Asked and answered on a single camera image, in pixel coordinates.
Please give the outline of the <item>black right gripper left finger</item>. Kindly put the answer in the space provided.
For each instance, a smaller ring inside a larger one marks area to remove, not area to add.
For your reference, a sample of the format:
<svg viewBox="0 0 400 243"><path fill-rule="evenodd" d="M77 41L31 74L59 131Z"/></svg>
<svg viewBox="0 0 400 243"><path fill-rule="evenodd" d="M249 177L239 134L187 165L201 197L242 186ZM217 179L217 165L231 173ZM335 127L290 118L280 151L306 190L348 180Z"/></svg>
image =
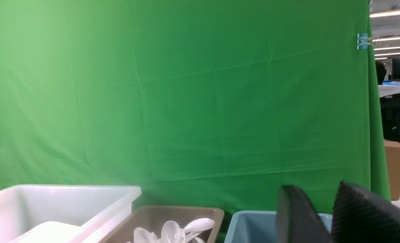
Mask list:
<svg viewBox="0 0 400 243"><path fill-rule="evenodd" d="M331 243L331 235L305 192L281 186L276 214L279 243Z"/></svg>

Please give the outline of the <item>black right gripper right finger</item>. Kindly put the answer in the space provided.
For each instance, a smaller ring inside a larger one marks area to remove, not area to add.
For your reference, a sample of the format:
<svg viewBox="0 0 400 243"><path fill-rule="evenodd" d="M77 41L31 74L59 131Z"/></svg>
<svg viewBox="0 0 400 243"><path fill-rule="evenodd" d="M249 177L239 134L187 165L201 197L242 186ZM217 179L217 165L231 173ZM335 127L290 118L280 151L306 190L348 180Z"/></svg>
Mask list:
<svg viewBox="0 0 400 243"><path fill-rule="evenodd" d="M331 236L336 243L400 243L400 208L362 186L341 182Z"/></svg>

